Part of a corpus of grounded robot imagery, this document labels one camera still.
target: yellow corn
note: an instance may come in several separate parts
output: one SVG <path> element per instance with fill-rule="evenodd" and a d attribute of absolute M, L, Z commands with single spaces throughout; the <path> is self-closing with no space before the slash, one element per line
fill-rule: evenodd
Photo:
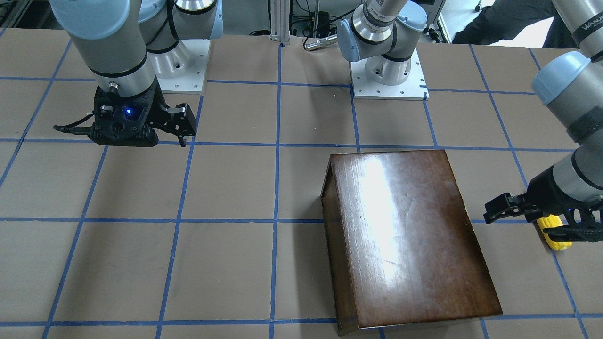
<path fill-rule="evenodd" d="M 549 247 L 557 250 L 563 251 L 564 249 L 569 248 L 572 245 L 571 241 L 553 241 L 549 238 L 549 235 L 544 232 L 544 229 L 559 227 L 563 225 L 561 218 L 556 215 L 550 215 L 548 217 L 542 217 L 537 220 L 538 226 L 542 231 L 542 234 L 545 236 L 546 243 L 549 244 Z"/>

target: white mounting plate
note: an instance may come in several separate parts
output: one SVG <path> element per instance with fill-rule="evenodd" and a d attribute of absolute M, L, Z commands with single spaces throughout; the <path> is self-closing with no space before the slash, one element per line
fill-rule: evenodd
<path fill-rule="evenodd" d="M 182 40 L 182 42 L 193 55 L 195 63 L 186 74 L 180 77 L 158 77 L 159 86 L 163 93 L 203 94 L 211 40 Z"/>
<path fill-rule="evenodd" d="M 412 66 L 408 78 L 400 85 L 389 86 L 369 79 L 364 70 L 367 59 L 350 63 L 354 96 L 358 99 L 423 100 L 429 98 L 423 68 L 417 50 L 412 53 Z"/>

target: person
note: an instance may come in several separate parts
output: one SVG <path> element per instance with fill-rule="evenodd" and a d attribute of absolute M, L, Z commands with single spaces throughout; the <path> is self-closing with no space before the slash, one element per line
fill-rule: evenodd
<path fill-rule="evenodd" d="M 490 45 L 512 40 L 526 26 L 553 18 L 543 48 L 577 48 L 551 0 L 496 0 L 456 34 L 452 43 Z"/>

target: light blue cap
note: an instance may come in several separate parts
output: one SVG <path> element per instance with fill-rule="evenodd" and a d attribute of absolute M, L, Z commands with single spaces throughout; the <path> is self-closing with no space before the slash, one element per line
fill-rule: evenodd
<path fill-rule="evenodd" d="M 421 5 L 409 1 L 402 7 L 397 20 L 414 31 L 422 32 L 427 27 L 427 12 Z"/>
<path fill-rule="evenodd" d="M 165 1 L 166 0 L 142 0 L 142 3 L 140 4 L 140 13 L 138 14 L 138 23 L 142 24 L 154 17 L 155 14 L 159 13 L 165 5 Z"/>
<path fill-rule="evenodd" d="M 50 0 L 50 6 L 67 32 L 87 40 L 117 32 L 130 13 L 130 0 Z"/>
<path fill-rule="evenodd" d="M 337 42 L 341 55 L 349 62 L 357 62 L 360 61 L 360 51 L 352 29 L 349 20 L 341 21 L 337 29 Z"/>
<path fill-rule="evenodd" d="M 580 52 L 565 53 L 546 65 L 532 81 L 532 88 L 544 105 L 559 96 L 588 66 L 590 59 Z"/>
<path fill-rule="evenodd" d="M 224 34 L 224 18 L 222 14 L 222 0 L 216 0 L 216 17 L 213 22 L 212 32 L 209 39 L 219 39 Z"/>

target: brown box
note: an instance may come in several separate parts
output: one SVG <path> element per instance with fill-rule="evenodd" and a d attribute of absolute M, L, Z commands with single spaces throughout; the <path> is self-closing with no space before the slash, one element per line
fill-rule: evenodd
<path fill-rule="evenodd" d="M 331 155 L 322 201 L 340 336 L 502 313 L 445 151 Z"/>

